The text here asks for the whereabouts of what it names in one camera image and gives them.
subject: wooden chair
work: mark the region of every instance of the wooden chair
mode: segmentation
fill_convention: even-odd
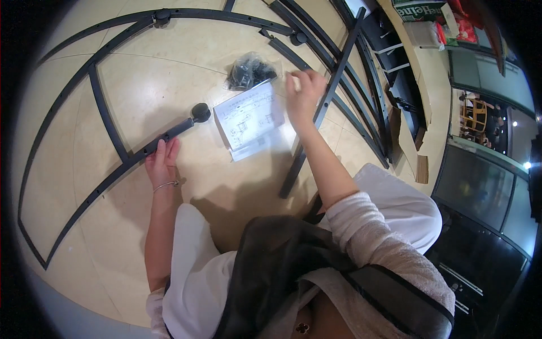
[[[472,107],[467,106],[469,101],[473,104]],[[461,117],[461,126],[463,128],[474,132],[485,132],[487,123],[486,103],[478,99],[465,98]]]

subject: white sleeve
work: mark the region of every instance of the white sleeve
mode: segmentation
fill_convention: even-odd
[[[194,265],[186,281],[171,276],[162,300],[162,317],[171,335],[182,339],[212,338],[228,298],[228,287],[237,251]]]
[[[165,289],[161,288],[149,294],[145,305],[145,310],[149,317],[151,317],[151,333],[155,339],[170,339],[164,319],[162,318],[164,291]]]
[[[342,199],[326,215],[334,241],[358,267],[384,266],[454,314],[455,295],[436,267],[402,234],[390,230],[367,193],[358,192]]]

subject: silver bracelet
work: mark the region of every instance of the silver bracelet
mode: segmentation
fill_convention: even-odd
[[[178,180],[175,180],[175,181],[166,182],[165,184],[161,184],[160,186],[158,186],[157,188],[155,188],[154,191],[152,191],[152,192],[154,193],[154,192],[156,192],[159,188],[164,187],[164,186],[167,186],[167,185],[173,185],[173,187],[176,187],[176,186],[179,186],[179,181],[178,181]]]

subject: instruction sheet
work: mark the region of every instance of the instruction sheet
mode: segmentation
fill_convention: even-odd
[[[284,114],[271,83],[258,85],[215,106],[234,161],[272,146],[280,135]]]

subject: black wheel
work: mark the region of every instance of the black wheel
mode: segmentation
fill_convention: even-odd
[[[171,20],[171,10],[160,9],[156,11],[156,14],[154,15],[154,19],[156,20],[154,27],[156,28],[165,27]]]
[[[299,46],[307,42],[307,36],[302,32],[294,33],[290,36],[292,45]]]
[[[192,108],[192,116],[195,123],[204,123],[211,117],[211,111],[206,103],[199,103]]]

